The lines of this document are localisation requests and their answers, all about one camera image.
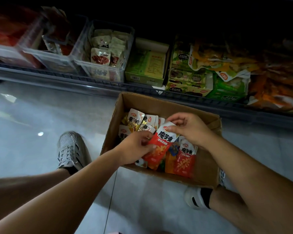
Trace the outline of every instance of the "hand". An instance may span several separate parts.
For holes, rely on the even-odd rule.
[[[167,118],[167,121],[176,125],[169,126],[168,131],[183,135],[190,143],[203,148],[214,135],[201,118],[192,113],[176,113]]]
[[[119,153],[120,165],[134,163],[143,155],[151,152],[156,148],[154,144],[148,144],[149,139],[153,134],[149,131],[135,131],[127,136],[114,150]]]

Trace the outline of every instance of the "person's right hand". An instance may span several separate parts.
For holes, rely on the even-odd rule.
[[[205,148],[206,142],[215,135],[197,115],[180,112],[173,114],[167,121],[176,126],[169,126],[168,131],[183,135],[190,143]]]

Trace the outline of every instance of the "person's left hand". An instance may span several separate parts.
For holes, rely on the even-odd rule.
[[[149,131],[135,131],[127,136],[114,150],[119,153],[121,166],[134,163],[143,155],[156,148],[154,144],[148,144],[153,134]]]

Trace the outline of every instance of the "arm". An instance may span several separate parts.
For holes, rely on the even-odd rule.
[[[208,150],[238,189],[251,212],[270,224],[293,226],[293,182],[262,165],[241,149],[213,133],[194,114],[177,113],[168,118],[191,143]]]
[[[146,137],[152,133],[130,134],[114,149],[2,219],[0,233],[74,233],[112,174],[152,151],[153,145],[143,145]]]

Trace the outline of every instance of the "gray sneaker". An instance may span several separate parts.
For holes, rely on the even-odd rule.
[[[74,131],[67,131],[60,136],[57,143],[57,154],[58,168],[74,166],[77,170],[80,170],[87,165],[85,143],[82,137]]]

